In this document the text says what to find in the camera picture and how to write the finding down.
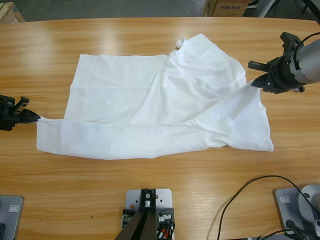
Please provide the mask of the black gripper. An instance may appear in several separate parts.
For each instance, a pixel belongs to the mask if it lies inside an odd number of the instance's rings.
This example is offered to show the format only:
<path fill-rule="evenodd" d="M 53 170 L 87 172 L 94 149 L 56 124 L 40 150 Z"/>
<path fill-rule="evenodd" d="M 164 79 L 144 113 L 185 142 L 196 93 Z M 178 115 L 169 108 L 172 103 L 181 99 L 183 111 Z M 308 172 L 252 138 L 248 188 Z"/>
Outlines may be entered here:
<path fill-rule="evenodd" d="M 295 79 L 290 70 L 291 60 L 286 61 L 284 56 L 277 57 L 267 63 L 249 61 L 248 68 L 265 72 L 257 77 L 252 86 L 261 88 L 264 92 L 281 94 L 285 92 L 303 93 L 305 91 L 304 83 Z"/>
<path fill-rule="evenodd" d="M 18 114 L 22 111 L 23 101 L 22 99 L 15 104 L 15 99 L 12 97 L 0 96 L 0 129 L 3 131 L 11 131 L 16 124 L 20 123 Z M 21 112 L 22 123 L 35 123 L 41 117 L 31 111 L 23 110 Z"/>

